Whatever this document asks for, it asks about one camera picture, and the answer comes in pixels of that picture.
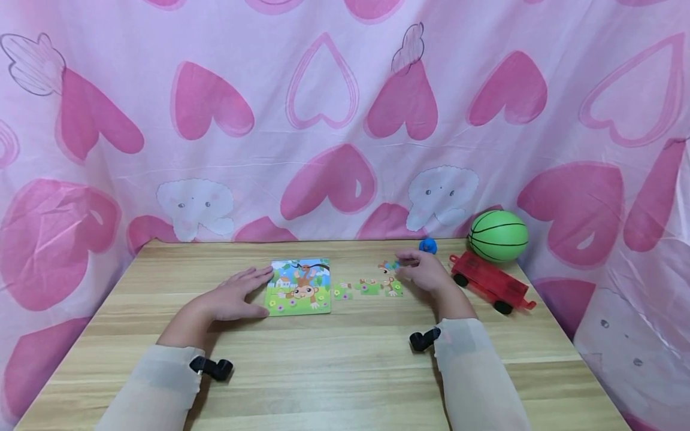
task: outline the white sleeve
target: white sleeve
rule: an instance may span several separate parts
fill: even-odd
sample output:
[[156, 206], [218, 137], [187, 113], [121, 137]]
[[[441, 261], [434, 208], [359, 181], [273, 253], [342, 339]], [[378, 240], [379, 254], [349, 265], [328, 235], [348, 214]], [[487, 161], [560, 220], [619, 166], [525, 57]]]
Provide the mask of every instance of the white sleeve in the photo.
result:
[[520, 396], [477, 319], [444, 319], [434, 343], [456, 431], [531, 431]]
[[201, 383], [189, 368], [197, 356], [204, 351], [149, 347], [95, 431], [182, 431]]

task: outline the black clip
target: black clip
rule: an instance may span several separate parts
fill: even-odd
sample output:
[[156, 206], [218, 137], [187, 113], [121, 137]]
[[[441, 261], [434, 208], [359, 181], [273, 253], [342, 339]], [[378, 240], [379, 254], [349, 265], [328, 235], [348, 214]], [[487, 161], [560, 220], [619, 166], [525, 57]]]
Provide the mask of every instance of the black clip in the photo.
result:
[[197, 356], [189, 363], [189, 368], [197, 374], [199, 372], [208, 374], [213, 380], [225, 381], [228, 380], [230, 373], [233, 371], [233, 363], [225, 359], [215, 363], [208, 358]]
[[441, 330], [435, 326], [431, 328], [426, 334], [421, 332], [415, 332], [410, 336], [410, 344], [412, 345], [412, 350], [415, 352], [423, 352], [431, 345], [434, 341], [441, 335]]

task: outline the wooden table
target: wooden table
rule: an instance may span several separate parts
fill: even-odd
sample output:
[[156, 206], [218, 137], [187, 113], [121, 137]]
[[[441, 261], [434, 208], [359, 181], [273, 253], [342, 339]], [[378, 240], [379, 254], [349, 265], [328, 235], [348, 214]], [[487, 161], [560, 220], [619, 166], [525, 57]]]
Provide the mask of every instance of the wooden table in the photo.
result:
[[[331, 277], [379, 277], [377, 264], [418, 241], [149, 243], [59, 366], [18, 430], [92, 430], [144, 350], [176, 311], [227, 276], [273, 259], [328, 257]], [[438, 256], [462, 254], [439, 241]], [[517, 265], [505, 268], [529, 282]], [[263, 303], [263, 292], [255, 302]], [[471, 295], [506, 364], [534, 431], [627, 431], [612, 402], [534, 289], [531, 315], [504, 317]], [[213, 358], [230, 359], [229, 384], [204, 384], [194, 430], [447, 430], [432, 355], [411, 333], [435, 323], [409, 291], [402, 298], [333, 302], [331, 314], [272, 317], [215, 329]]]

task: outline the small blue figurine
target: small blue figurine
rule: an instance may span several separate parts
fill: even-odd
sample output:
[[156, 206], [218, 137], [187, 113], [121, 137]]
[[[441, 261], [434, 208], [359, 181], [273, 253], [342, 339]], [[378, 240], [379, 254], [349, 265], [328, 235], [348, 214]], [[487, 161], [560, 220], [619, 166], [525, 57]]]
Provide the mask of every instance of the small blue figurine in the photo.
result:
[[420, 242], [420, 250], [423, 252], [436, 254], [436, 241], [434, 241], [433, 238], [424, 238], [422, 242]]

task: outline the black wheel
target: black wheel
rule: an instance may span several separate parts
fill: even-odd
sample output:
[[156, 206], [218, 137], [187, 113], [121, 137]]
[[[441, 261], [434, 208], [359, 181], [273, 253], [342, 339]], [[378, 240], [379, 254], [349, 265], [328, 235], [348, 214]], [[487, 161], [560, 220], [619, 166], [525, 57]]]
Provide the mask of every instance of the black wheel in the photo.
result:
[[496, 301], [495, 303], [493, 303], [493, 308], [494, 310], [498, 311], [504, 316], [507, 316], [508, 314], [513, 312], [513, 306], [503, 301]]
[[464, 275], [460, 274], [459, 272], [455, 275], [453, 275], [453, 281], [456, 282], [458, 286], [461, 288], [466, 288], [467, 285], [470, 283], [470, 281], [465, 277]]

